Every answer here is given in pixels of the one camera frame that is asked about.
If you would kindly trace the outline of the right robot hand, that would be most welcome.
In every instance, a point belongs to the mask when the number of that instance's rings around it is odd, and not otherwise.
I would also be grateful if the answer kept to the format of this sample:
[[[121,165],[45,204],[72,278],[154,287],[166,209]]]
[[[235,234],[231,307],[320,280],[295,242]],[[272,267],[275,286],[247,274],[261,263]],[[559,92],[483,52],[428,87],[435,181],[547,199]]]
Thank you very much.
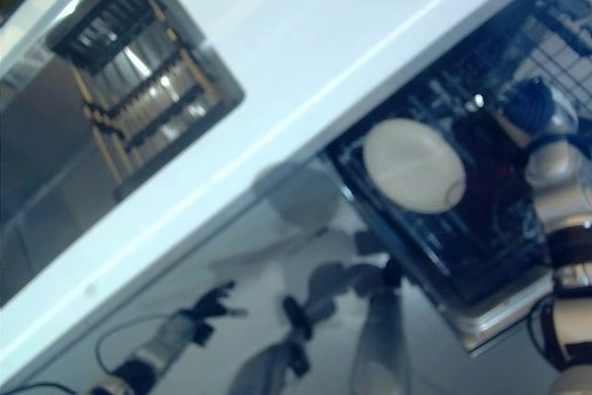
[[[499,100],[494,118],[519,147],[546,131],[555,112],[550,87],[540,77],[515,83]]]

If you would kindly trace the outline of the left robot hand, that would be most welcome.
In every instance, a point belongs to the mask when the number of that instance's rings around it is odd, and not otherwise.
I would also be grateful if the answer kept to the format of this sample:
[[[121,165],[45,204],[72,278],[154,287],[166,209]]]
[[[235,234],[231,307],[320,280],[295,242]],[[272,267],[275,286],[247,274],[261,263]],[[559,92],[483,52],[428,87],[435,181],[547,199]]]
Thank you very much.
[[[210,318],[231,316],[244,317],[248,314],[245,308],[232,308],[225,305],[224,299],[230,296],[236,287],[235,280],[229,280],[210,289],[192,306],[181,312],[194,323],[193,341],[206,342],[214,333],[214,327],[208,322]]]

